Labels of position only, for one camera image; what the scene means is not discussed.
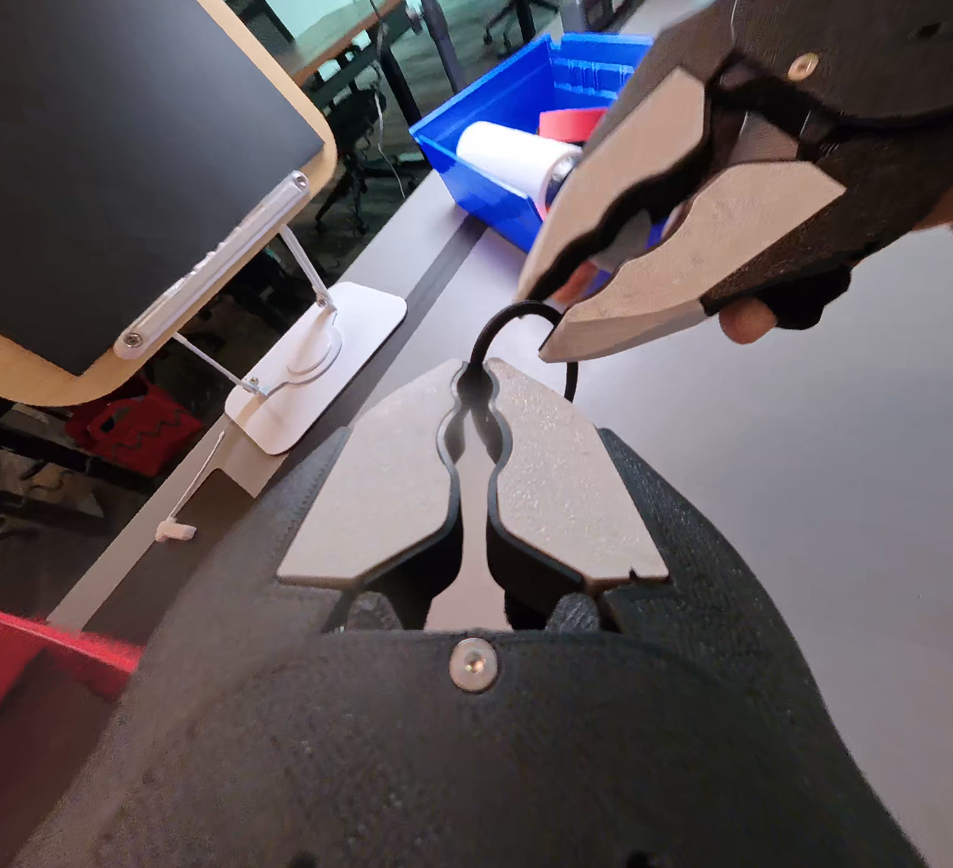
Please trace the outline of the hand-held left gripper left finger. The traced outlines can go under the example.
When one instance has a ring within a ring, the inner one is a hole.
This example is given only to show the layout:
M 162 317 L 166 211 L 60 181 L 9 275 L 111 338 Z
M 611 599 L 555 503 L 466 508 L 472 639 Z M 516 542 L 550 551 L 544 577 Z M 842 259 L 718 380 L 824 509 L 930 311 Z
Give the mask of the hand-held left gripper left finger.
M 383 594 L 401 623 L 425 623 L 459 575 L 456 461 L 462 452 L 451 359 L 402 385 L 348 431 L 276 578 L 287 586 Z

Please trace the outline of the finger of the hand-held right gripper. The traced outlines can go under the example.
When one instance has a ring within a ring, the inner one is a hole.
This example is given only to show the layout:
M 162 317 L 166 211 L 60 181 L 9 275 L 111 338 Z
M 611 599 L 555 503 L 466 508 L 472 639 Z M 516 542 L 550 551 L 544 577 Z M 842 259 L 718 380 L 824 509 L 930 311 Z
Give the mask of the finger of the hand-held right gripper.
M 555 195 L 518 280 L 516 299 L 544 300 L 602 252 L 651 183 L 676 174 L 702 145 L 706 90 L 682 69 L 669 74 L 621 125 L 589 150 Z
M 697 326 L 701 299 L 846 188 L 811 162 L 748 162 L 721 172 L 655 249 L 622 264 L 572 306 L 540 348 L 544 362 L 601 359 Z

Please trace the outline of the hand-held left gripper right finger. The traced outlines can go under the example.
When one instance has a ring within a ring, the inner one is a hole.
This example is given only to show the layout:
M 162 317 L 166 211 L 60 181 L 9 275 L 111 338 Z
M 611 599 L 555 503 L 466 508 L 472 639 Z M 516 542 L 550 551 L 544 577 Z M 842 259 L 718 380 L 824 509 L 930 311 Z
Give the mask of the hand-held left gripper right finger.
M 547 619 L 566 594 L 591 599 L 669 579 L 657 541 L 595 425 L 562 394 L 499 358 L 483 364 L 482 440 L 490 573 L 518 612 Z

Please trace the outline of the red tape roll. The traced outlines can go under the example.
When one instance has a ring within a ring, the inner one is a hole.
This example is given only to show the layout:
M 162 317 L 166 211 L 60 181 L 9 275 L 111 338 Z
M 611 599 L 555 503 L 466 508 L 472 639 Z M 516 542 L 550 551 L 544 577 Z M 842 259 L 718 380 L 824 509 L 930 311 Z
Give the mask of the red tape roll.
M 538 135 L 569 145 L 585 145 L 607 113 L 605 107 L 542 111 Z

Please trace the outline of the blue plastic parts bin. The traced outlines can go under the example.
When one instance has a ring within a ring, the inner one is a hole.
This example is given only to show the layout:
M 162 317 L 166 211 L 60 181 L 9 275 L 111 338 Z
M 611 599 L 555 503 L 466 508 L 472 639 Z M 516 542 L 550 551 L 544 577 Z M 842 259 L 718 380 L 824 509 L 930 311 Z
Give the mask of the blue plastic parts bin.
M 460 136 L 478 122 L 535 133 L 541 116 L 553 111 L 604 111 L 652 44 L 643 35 L 543 35 L 413 125 L 411 136 L 459 207 L 528 252 L 542 227 L 538 207 L 459 159 Z

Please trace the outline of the red plastic parts bin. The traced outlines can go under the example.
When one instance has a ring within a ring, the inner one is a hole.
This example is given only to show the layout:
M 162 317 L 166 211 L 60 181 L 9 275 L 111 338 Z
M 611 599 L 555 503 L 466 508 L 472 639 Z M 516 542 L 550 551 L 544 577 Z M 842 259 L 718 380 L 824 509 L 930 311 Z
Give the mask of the red plastic parts bin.
M 140 655 L 123 641 L 2 613 L 2 866 L 84 765 Z

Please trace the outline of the person's right hand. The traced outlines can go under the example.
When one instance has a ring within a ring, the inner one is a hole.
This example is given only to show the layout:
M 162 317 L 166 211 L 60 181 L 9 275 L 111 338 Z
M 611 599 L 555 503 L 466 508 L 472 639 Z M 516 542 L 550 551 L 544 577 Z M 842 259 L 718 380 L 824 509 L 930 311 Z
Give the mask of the person's right hand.
M 551 296 L 554 306 L 566 311 L 571 306 L 593 295 L 604 273 L 591 262 L 578 266 L 566 283 Z M 722 332 L 737 345 L 755 343 L 778 325 L 778 319 L 769 306 L 760 300 L 748 298 L 725 306 L 719 313 Z

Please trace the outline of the white roll with blue core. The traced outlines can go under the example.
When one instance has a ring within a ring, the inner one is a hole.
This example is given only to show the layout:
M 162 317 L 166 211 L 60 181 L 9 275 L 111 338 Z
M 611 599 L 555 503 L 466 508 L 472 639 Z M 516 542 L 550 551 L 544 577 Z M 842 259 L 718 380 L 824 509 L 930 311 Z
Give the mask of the white roll with blue core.
M 459 160 L 533 201 L 544 218 L 582 148 L 511 127 L 475 122 L 460 135 Z

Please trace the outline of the black box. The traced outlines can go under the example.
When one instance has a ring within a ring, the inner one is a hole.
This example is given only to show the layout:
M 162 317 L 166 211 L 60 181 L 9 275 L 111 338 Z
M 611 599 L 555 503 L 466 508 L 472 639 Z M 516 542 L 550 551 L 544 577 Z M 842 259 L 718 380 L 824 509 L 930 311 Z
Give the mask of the black box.
M 613 24 L 613 0 L 562 0 L 559 7 L 563 35 L 603 33 Z

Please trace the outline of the white board stand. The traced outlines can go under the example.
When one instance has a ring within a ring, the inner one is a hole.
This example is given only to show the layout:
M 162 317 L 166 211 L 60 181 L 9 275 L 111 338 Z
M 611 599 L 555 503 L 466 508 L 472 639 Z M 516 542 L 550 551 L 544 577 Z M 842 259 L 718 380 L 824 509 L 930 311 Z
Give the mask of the white board stand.
M 311 197 L 294 170 L 184 277 L 160 294 L 116 338 L 113 353 L 136 361 L 173 338 L 234 386 L 225 414 L 262 452 L 286 453 L 340 396 L 407 314 L 404 299 L 343 282 L 327 288 L 287 219 Z M 314 302 L 244 377 L 197 350 L 180 333 L 186 313 L 229 284 L 247 260 L 278 235 L 304 271 Z

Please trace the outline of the black table mat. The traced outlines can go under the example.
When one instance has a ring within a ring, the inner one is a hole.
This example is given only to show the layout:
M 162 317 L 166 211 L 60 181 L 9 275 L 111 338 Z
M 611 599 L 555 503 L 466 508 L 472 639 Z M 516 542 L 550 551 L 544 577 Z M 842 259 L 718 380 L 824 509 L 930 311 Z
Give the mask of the black table mat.
M 263 491 L 272 481 L 280 480 L 283 471 L 290 471 L 317 445 L 345 427 L 366 406 L 372 393 L 379 388 L 385 374 L 398 359 L 412 337 L 415 337 L 427 314 L 442 296 L 460 266 L 469 257 L 485 230 L 485 225 L 473 218 L 465 218 L 450 228 L 441 250 L 433 262 L 421 272 L 414 288 L 408 293 L 409 311 L 381 351 L 364 365 L 330 407 L 330 416 L 321 417 L 305 435 L 304 444 L 296 445 L 291 456 L 268 458 Z M 197 495 L 186 504 L 198 511 L 200 529 L 197 549 L 187 550 L 181 543 L 171 548 L 168 544 L 143 544 L 144 539 L 127 536 L 135 529 L 130 523 L 92 565 L 68 597 L 79 597 L 77 603 L 83 620 L 73 617 L 59 621 L 72 628 L 92 629 L 117 636 L 128 642 L 144 644 L 155 630 L 174 599 L 195 574 L 214 544 L 246 511 L 256 503 L 256 495 L 248 493 L 225 470 L 212 469 L 197 489 Z M 139 542 L 137 556 L 127 545 Z

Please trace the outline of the wooden desk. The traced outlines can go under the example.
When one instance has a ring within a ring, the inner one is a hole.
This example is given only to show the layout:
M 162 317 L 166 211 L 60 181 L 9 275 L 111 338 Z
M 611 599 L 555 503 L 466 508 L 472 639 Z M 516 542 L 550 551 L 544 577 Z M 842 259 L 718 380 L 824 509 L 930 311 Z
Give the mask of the wooden desk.
M 282 69 L 299 86 L 348 50 L 360 35 L 375 40 L 375 30 L 396 33 L 407 18 L 406 0 L 355 0 L 323 16 L 275 55 Z

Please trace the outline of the black board with wooden rim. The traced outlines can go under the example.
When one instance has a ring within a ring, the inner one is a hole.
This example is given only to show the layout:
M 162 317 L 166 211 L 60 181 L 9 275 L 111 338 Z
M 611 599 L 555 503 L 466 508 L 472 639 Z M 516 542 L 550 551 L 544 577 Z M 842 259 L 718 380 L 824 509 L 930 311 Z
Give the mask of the black board with wooden rim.
M 223 0 L 2 0 L 2 398 L 124 384 L 336 161 Z

